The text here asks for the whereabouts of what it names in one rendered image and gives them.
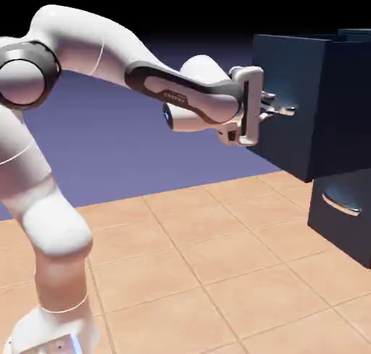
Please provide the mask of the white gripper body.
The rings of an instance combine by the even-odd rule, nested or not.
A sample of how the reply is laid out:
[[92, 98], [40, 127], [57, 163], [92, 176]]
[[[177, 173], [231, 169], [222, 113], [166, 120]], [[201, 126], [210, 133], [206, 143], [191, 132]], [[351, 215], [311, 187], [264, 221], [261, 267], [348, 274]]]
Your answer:
[[230, 76], [243, 88], [243, 116], [238, 123], [235, 144], [255, 146], [259, 139], [263, 69], [256, 66], [235, 66], [230, 69]]

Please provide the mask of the dark blue drawer front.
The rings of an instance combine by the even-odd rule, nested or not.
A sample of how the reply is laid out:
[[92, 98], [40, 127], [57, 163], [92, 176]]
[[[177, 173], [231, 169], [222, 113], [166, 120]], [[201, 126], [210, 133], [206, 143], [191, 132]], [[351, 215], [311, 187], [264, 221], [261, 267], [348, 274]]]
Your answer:
[[274, 93], [273, 106], [294, 114], [275, 115], [259, 126], [256, 154], [303, 182], [312, 180], [312, 135], [320, 94], [326, 41], [256, 35], [252, 61], [264, 70], [264, 90]]
[[[349, 216], [322, 199], [326, 192], [336, 201], [359, 207]], [[364, 267], [371, 269], [371, 169], [315, 179], [308, 225]]]

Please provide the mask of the dark blue cabinet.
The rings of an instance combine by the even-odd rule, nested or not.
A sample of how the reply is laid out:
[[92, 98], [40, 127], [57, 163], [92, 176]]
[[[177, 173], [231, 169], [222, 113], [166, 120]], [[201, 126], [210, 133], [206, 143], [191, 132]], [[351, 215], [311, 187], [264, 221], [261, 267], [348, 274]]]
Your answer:
[[371, 169], [371, 29], [289, 36], [326, 41], [312, 135], [315, 179]]

